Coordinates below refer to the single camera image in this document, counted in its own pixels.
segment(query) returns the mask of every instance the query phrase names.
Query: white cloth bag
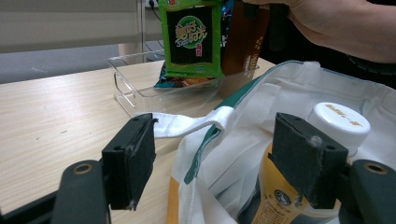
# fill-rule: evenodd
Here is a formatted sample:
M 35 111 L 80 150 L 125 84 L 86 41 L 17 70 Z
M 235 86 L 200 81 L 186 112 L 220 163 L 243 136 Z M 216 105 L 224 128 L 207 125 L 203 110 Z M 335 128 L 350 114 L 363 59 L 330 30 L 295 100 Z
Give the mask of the white cloth bag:
M 306 119 L 320 102 L 361 113 L 372 130 L 352 160 L 396 169 L 396 91 L 323 69 L 286 62 L 224 100 L 202 118 L 154 113 L 157 138 L 184 136 L 169 189 L 168 223 L 237 223 L 255 189 L 276 112 Z

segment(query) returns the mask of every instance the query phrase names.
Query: light wood surface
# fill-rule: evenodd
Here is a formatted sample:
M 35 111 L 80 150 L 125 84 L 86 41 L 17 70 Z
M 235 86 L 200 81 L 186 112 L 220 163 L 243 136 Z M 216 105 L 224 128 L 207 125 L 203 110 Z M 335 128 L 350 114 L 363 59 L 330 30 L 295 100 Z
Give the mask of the light wood surface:
M 259 60 L 259 66 L 256 76 L 273 65 Z M 129 69 L 150 67 L 146 63 Z M 69 165 L 100 159 L 102 149 L 130 118 L 114 99 L 114 89 L 109 69 L 0 85 L 3 214 L 55 191 Z M 154 171 L 137 210 L 111 211 L 113 223 L 165 223 L 179 141 L 156 141 Z

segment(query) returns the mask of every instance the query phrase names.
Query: clear plastic container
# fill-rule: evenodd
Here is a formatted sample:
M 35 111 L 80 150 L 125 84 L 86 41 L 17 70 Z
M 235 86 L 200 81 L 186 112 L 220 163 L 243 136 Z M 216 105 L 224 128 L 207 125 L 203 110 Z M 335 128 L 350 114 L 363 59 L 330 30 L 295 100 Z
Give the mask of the clear plastic container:
M 153 88 L 159 80 L 163 59 L 163 50 L 158 50 L 108 60 L 114 77 L 114 96 L 131 117 L 136 112 L 203 116 L 252 80 L 257 70 L 218 77 L 183 88 Z

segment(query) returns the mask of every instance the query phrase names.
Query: finger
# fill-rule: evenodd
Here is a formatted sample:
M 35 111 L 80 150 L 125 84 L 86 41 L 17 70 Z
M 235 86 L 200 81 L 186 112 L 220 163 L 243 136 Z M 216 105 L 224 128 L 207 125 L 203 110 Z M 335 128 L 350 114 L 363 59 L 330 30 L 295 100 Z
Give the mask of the finger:
M 260 5 L 260 8 L 264 8 L 264 9 L 270 9 L 270 5 L 269 4 L 264 4 L 264 5 Z
M 242 0 L 245 3 L 255 4 L 255 5 L 264 5 L 270 3 L 283 3 L 286 4 L 287 0 Z
M 301 34 L 303 34 L 303 36 L 305 36 L 305 38 L 307 38 L 309 41 L 319 46 L 326 46 L 326 42 L 329 40 L 328 36 L 304 26 L 292 15 L 292 13 L 289 14 L 289 19 L 294 23 Z

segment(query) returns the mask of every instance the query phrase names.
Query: bottle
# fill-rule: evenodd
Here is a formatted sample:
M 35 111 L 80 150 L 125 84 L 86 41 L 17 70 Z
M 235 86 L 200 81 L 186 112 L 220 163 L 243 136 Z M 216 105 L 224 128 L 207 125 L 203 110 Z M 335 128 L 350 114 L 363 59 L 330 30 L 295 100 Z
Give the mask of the bottle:
M 352 158 L 371 130 L 369 121 L 344 105 L 319 103 L 308 115 L 307 121 L 349 150 Z
M 370 132 L 370 123 L 356 111 L 334 103 L 315 105 L 307 121 L 348 149 L 348 157 Z M 334 209 L 314 209 L 305 197 L 284 178 L 268 158 L 273 146 L 265 150 L 259 172 L 259 186 L 248 208 L 241 213 L 241 224 L 324 224 L 338 216 L 340 203 Z

